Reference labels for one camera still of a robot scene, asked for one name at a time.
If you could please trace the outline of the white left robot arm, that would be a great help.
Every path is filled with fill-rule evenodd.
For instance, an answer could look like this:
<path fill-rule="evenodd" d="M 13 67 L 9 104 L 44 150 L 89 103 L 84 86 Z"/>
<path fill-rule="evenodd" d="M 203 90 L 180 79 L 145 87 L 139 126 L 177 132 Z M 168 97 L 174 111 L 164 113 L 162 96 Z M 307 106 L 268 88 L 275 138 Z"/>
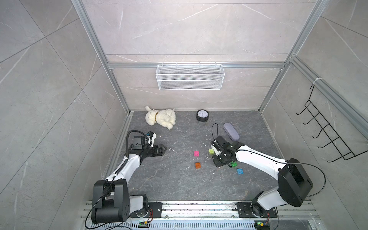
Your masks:
<path fill-rule="evenodd" d="M 128 182 L 146 158 L 164 156 L 167 147 L 155 144 L 156 134 L 131 130 L 126 135 L 126 153 L 120 165 L 93 187 L 92 207 L 85 218 L 86 229 L 98 229 L 108 223 L 126 222 L 131 216 L 147 217 L 140 227 L 147 227 L 155 217 L 146 195 L 130 195 Z"/>

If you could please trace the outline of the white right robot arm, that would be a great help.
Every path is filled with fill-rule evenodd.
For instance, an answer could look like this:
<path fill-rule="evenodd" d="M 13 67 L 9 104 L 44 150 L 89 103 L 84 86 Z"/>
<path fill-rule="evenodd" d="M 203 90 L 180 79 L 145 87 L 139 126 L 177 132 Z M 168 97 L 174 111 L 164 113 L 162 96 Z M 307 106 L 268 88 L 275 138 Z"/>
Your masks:
<path fill-rule="evenodd" d="M 211 142 L 215 152 L 212 156 L 216 167 L 241 162 L 257 168 L 278 181 L 278 185 L 268 191 L 260 192 L 250 205 L 251 212 L 256 217 L 263 217 L 272 208 L 282 205 L 300 207 L 306 198 L 315 196 L 323 191 L 311 194 L 313 182 L 304 166 L 319 167 L 309 163 L 301 163 L 297 159 L 289 160 L 272 157 L 256 151 L 245 144 L 234 141 L 229 143 L 218 136 Z"/>

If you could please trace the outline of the long green lego brick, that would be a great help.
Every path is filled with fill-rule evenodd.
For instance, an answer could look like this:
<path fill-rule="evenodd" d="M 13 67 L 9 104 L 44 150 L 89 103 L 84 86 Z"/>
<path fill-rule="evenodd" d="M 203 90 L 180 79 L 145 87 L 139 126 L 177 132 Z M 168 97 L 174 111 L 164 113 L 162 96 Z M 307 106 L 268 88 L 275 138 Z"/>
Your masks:
<path fill-rule="evenodd" d="M 230 164 L 230 167 L 231 168 L 234 168 L 234 167 L 236 167 L 238 164 L 237 164 L 237 162 L 231 162 L 231 164 Z"/>

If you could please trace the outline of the purple glasses case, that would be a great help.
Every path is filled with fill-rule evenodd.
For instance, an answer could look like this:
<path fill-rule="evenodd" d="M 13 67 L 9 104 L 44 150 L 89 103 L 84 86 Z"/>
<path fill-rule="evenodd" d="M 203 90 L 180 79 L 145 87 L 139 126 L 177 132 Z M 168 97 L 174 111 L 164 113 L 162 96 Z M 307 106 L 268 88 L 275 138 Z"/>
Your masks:
<path fill-rule="evenodd" d="M 230 137 L 233 141 L 238 141 L 240 139 L 239 133 L 236 131 L 236 129 L 233 127 L 230 123 L 224 123 L 223 129 L 227 133 L 227 135 Z"/>

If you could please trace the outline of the white plush dog toy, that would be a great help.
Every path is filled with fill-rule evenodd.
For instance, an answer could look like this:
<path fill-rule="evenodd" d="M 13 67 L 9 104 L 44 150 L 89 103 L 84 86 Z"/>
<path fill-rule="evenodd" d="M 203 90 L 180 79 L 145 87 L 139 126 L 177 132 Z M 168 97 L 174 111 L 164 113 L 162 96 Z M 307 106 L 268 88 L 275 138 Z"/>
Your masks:
<path fill-rule="evenodd" d="M 145 120 L 150 126 L 159 124 L 171 130 L 176 124 L 176 114 L 174 109 L 155 110 L 151 109 L 149 106 L 145 106 L 145 109 L 147 111 Z"/>

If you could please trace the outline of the black round alarm clock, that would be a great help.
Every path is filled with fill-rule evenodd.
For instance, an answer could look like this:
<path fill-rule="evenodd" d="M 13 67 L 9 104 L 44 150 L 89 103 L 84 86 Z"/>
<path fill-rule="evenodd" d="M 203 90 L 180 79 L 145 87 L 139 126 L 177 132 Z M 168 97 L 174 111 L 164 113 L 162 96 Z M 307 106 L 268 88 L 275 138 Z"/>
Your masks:
<path fill-rule="evenodd" d="M 199 122 L 207 122 L 209 119 L 209 112 L 204 109 L 198 110 L 196 113 L 196 119 Z"/>

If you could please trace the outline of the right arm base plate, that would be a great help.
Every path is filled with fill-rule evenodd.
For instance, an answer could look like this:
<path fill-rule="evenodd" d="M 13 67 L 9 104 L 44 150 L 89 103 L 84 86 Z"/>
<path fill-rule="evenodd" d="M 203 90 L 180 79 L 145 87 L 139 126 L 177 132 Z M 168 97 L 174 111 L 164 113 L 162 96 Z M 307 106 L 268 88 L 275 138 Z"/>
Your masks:
<path fill-rule="evenodd" d="M 251 202 L 237 202 L 235 209 L 240 218 L 277 218 L 276 208 L 271 210 L 263 210 L 262 208 L 253 209 Z"/>

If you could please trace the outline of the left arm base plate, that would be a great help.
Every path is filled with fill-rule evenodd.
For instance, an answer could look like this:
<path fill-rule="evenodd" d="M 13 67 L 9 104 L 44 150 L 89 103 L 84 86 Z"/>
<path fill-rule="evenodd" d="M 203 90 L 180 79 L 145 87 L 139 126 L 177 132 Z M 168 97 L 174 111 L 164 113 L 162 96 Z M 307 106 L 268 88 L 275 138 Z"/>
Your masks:
<path fill-rule="evenodd" d="M 162 216 L 163 203 L 149 202 L 143 205 L 143 208 L 130 214 L 130 218 L 160 218 Z"/>

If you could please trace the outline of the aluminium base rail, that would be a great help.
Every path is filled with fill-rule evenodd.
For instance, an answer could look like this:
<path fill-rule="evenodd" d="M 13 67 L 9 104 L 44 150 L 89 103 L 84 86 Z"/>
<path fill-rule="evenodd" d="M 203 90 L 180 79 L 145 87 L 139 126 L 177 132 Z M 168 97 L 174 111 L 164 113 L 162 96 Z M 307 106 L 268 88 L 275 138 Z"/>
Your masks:
<path fill-rule="evenodd" d="M 277 218 L 240 218 L 235 209 L 237 202 L 248 201 L 154 201 L 162 202 L 160 218 L 147 227 L 140 227 L 148 218 L 129 218 L 126 222 L 108 223 L 95 230 L 324 230 L 313 203 L 305 201 L 296 208 L 284 205 L 276 208 Z M 87 230 L 85 218 L 92 203 L 82 210 L 81 229 Z"/>

